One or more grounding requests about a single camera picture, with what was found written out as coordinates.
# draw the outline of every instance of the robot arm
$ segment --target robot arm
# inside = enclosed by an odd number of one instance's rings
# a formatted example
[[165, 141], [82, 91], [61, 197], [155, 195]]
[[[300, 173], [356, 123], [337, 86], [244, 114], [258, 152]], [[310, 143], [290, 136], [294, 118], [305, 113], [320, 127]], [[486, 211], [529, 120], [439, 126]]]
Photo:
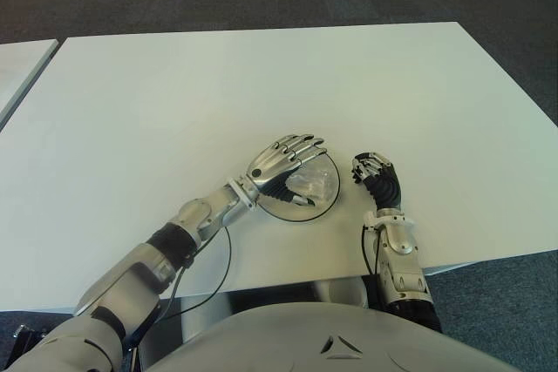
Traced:
[[376, 235], [375, 264], [384, 310], [441, 331], [413, 236], [413, 222], [401, 211], [401, 187], [393, 164], [377, 152], [353, 159], [353, 179], [363, 183], [377, 211], [364, 216], [364, 231]]
[[122, 349], [136, 346], [155, 323], [159, 295], [182, 267], [193, 263], [202, 242], [255, 209], [260, 193], [298, 205], [313, 204], [291, 192], [285, 181], [304, 163], [327, 152], [318, 147], [322, 143], [309, 134], [283, 137], [263, 150], [245, 175], [186, 203], [85, 292], [73, 318], [52, 330], [9, 371], [119, 370]]

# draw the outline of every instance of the round disc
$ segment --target round disc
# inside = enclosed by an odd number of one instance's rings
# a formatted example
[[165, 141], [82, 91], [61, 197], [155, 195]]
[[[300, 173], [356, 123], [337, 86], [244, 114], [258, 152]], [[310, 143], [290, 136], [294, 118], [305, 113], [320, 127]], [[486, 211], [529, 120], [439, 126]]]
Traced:
[[291, 191], [315, 203], [314, 206], [300, 206], [260, 195], [258, 205], [274, 217], [286, 221], [308, 221], [323, 215], [337, 200], [341, 186], [337, 166], [327, 153], [306, 163], [285, 183]]

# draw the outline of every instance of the black joint cover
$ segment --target black joint cover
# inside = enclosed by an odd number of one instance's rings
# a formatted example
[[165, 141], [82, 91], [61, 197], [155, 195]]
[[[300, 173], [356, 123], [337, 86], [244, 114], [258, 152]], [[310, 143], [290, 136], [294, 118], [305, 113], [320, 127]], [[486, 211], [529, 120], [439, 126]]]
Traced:
[[126, 329], [122, 324], [122, 321], [119, 320], [119, 317], [114, 315], [114, 313], [106, 308], [106, 307], [96, 307], [95, 310], [91, 313], [91, 317], [96, 320], [101, 320], [105, 324], [111, 326], [111, 328], [119, 335], [119, 339], [122, 342], [126, 337]]
[[192, 236], [172, 222], [167, 222], [152, 235], [147, 244], [163, 253], [176, 271], [185, 266], [187, 259], [192, 259], [198, 249]]
[[401, 205], [401, 187], [393, 166], [380, 169], [379, 176], [368, 176], [363, 183], [376, 201], [377, 209]]
[[429, 301], [394, 301], [385, 308], [385, 311], [442, 333], [442, 325], [439, 322], [436, 310]]

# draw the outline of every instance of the table surface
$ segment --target table surface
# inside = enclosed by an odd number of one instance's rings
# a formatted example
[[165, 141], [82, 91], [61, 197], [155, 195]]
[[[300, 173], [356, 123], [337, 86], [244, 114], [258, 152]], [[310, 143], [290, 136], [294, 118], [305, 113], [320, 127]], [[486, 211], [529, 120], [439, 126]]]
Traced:
[[[223, 290], [364, 274], [350, 163], [369, 150], [397, 168], [423, 267], [558, 247], [558, 129], [456, 23], [70, 38], [0, 133], [0, 309], [73, 306], [292, 132], [326, 138], [338, 202], [235, 223]], [[178, 296], [214, 289], [226, 243]]]
[[54, 48], [56, 39], [0, 44], [0, 129]]

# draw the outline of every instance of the black cable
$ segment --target black cable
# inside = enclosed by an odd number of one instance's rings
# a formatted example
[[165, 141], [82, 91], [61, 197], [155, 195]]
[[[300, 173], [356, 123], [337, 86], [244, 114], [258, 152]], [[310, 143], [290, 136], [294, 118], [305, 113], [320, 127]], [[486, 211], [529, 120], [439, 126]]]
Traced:
[[[212, 293], [210, 296], [208, 296], [205, 300], [203, 300], [202, 302], [199, 302], [199, 303], [193, 305], [193, 306], [190, 307], [190, 308], [183, 309], [182, 311], [180, 311], [180, 312], [178, 312], [178, 313], [171, 314], [171, 315], [169, 315], [169, 316], [167, 316], [167, 317], [163, 317], [161, 320], [168, 320], [168, 319], [171, 319], [171, 318], [173, 318], [173, 317], [176, 317], [177, 315], [183, 315], [183, 314], [187, 313], [188, 311], [192, 311], [193, 309], [196, 309], [196, 308], [202, 306], [203, 304], [205, 304], [206, 302], [208, 302], [208, 301], [211, 300], [214, 296], [217, 295], [217, 293], [218, 293], [219, 290], [221, 289], [223, 283], [225, 283], [225, 280], [227, 279], [228, 271], [229, 271], [229, 269], [230, 269], [230, 261], [231, 261], [231, 259], [232, 259], [232, 257], [233, 257], [233, 244], [231, 243], [231, 240], [230, 240], [230, 233], [228, 232], [228, 228], [226, 228], [226, 227], [224, 227], [224, 228], [225, 228], [225, 232], [227, 232], [227, 238], [228, 238], [228, 262], [227, 262], [227, 270], [225, 270], [225, 274], [223, 275], [223, 279], [221, 279], [221, 283], [219, 283], [219, 286], [217, 287], [217, 289], [216, 289], [215, 291], [213, 291], [213, 293]], [[204, 246], [202, 246], [202, 247], [200, 248], [200, 250], [199, 250], [197, 253], [199, 253], [207, 244], [208, 244], [208, 243], [204, 244]]]
[[[217, 233], [213, 234], [211, 236], [211, 238], [209, 240], [207, 240], [205, 243], [203, 243], [203, 246], [201, 246], [200, 248], [198, 248], [198, 250], [194, 253], [195, 257], [198, 254], [201, 253], [201, 251], [206, 248], [208, 246], [208, 244], [214, 239], [215, 235], [217, 235]], [[174, 302], [174, 297], [176, 296], [176, 290], [178, 289], [178, 286], [180, 284], [180, 280], [182, 279], [182, 275], [184, 274], [184, 271], [186, 270], [186, 265], [182, 266], [182, 268], [180, 269], [178, 276], [176, 277], [176, 281], [174, 281], [174, 287], [173, 287], [173, 292], [171, 293], [171, 297], [168, 300], [168, 304], [165, 307], [165, 309], [163, 310], [163, 312], [159, 315], [159, 318], [157, 319], [157, 321], [155, 322], [155, 324], [157, 324], [159, 321], [163, 320], [165, 315], [167, 315], [168, 310], [170, 309], [171, 305], [173, 305]]]
[[378, 255], [379, 255], [379, 252], [380, 252], [380, 237], [382, 235], [382, 231], [380, 230], [378, 232], [378, 243], [376, 245], [376, 260], [374, 262], [374, 273], [372, 273], [372, 269], [370, 267], [368, 257], [366, 256], [366, 249], [364, 248], [364, 233], [365, 232], [366, 232], [366, 226], [363, 226], [363, 231], [360, 235], [360, 247], [362, 248], [362, 251], [363, 251], [364, 263], [366, 263], [366, 268], [368, 269], [368, 273], [370, 274], [370, 276], [376, 278], [376, 298], [378, 300], [378, 304], [382, 309], [384, 309], [384, 304], [382, 303], [382, 299], [381, 299], [380, 291], [379, 291], [380, 279], [379, 279], [379, 276], [378, 276]]
[[368, 273], [370, 274], [370, 276], [373, 276], [374, 274], [372, 273], [372, 269], [370, 268], [370, 263], [368, 262], [368, 257], [366, 257], [366, 249], [364, 248], [364, 233], [365, 232], [366, 232], [366, 226], [363, 226], [363, 231], [360, 235], [360, 247], [363, 250], [364, 263], [366, 263], [366, 268], [368, 269]]

